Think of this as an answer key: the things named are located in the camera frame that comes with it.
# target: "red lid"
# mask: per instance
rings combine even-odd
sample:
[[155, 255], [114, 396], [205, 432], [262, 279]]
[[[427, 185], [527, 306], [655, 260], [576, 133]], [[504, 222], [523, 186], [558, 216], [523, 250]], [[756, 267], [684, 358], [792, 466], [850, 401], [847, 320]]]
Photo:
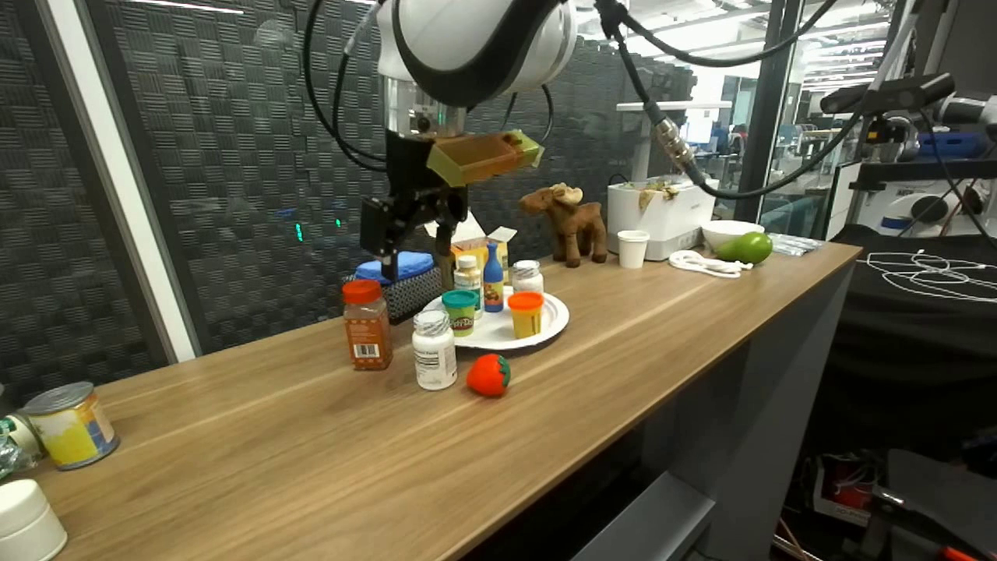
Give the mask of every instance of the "red lid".
[[380, 284], [378, 279], [346, 279], [343, 284], [343, 303], [346, 306], [369, 306], [380, 298]]

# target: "stuffed animal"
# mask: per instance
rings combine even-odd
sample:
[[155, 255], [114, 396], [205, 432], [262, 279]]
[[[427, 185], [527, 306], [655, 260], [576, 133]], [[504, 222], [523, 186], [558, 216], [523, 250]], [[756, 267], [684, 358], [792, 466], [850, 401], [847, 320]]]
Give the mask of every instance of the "stuffed animal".
[[582, 255], [592, 255], [592, 263], [607, 260], [602, 202], [582, 202], [582, 197], [580, 186], [550, 185], [520, 198], [523, 212], [548, 216], [558, 238], [554, 260], [563, 260], [566, 267], [582, 264]]

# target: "white cup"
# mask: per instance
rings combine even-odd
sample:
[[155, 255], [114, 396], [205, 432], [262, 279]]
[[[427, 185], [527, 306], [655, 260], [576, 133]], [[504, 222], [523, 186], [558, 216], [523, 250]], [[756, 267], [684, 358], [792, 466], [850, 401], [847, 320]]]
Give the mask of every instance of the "white cup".
[[0, 557], [47, 561], [65, 538], [65, 528], [33, 481], [0, 486]]
[[620, 267], [642, 267], [648, 253], [648, 230], [616, 230], [620, 240]]

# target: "metal frame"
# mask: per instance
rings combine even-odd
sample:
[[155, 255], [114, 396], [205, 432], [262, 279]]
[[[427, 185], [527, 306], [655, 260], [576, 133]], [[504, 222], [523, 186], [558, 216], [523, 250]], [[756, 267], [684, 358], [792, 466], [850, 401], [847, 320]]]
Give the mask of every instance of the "metal frame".
[[104, 178], [105, 202], [112, 204], [161, 350], [172, 361], [195, 358], [199, 342], [129, 129], [121, 123], [114, 92], [105, 82], [100, 51], [90, 40], [87, 6], [81, 0], [33, 0], [33, 6], [47, 40], [52, 44], [59, 74], [97, 173]]
[[[771, 0], [769, 9], [769, 31], [767, 48], [778, 44], [782, 36], [795, 34], [801, 25], [804, 0]], [[750, 139], [741, 157], [741, 180], [737, 189], [756, 189], [767, 185], [769, 160], [771, 160], [771, 132], [778, 123], [778, 108], [785, 97], [785, 68], [795, 48], [785, 48], [776, 57], [761, 59], [753, 108], [750, 108]], [[734, 217], [756, 222], [761, 197], [737, 198]]]

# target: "white plate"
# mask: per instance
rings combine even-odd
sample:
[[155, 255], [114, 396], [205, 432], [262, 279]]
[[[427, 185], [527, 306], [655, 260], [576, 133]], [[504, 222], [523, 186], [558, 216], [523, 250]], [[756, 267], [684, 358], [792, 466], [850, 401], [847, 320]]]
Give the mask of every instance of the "white plate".
[[536, 335], [518, 338], [510, 332], [510, 312], [480, 312], [468, 335], [455, 335], [459, 350], [529, 350], [554, 338], [571, 320], [566, 306], [554, 292], [542, 292], [542, 330]]

